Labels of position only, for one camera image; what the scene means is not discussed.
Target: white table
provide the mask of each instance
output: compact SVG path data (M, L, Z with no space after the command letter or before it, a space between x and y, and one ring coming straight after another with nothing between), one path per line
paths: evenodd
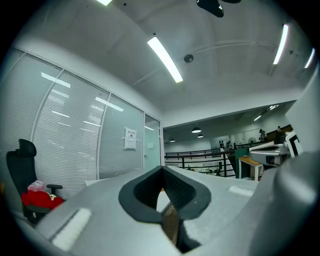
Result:
M241 179L242 177L241 162L243 162L254 167L254 181L257 182L258 176L259 176L259 167L263 167L263 164L253 161L249 156L238 157L238 160L239 160L239 179Z

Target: office chair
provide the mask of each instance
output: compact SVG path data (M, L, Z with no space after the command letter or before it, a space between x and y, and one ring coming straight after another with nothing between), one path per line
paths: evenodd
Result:
M37 180L35 171L36 155L37 149L35 145L25 139L19 139L19 149L9 151L6 154L6 164L20 197L23 192L27 193L28 186ZM51 189L52 194L56 194L56 189L62 189L61 185L55 184L48 184L46 187ZM22 204L22 212L30 223L36 224L50 212L50 209L32 204Z

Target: ceiling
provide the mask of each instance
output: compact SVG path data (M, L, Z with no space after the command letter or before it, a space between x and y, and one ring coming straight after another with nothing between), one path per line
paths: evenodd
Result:
M232 101L279 89L302 92L316 61L303 69L312 47L295 21L271 0L221 4L223 18L199 8L196 0L114 0L108 6L96 0L51 1L21 33L50 40L111 72L163 113L190 102ZM275 66L284 23L289 35ZM182 82L175 83L148 46L154 33ZM184 62L186 54L194 61Z
M282 112L283 109L290 108L292 104L293 102L280 104L278 107L271 110L271 116L277 114L277 112ZM247 111L241 111L221 117L164 128L164 142L169 142L172 138L174 138L176 142L196 140L199 133L192 133L192 129L195 126L201 129L200 133L203 134L205 138L216 138L260 129L261 121L264 119L264 114L269 107L269 105L257 107L255 109L248 109ZM260 115L262 115L261 119L254 121L254 119Z

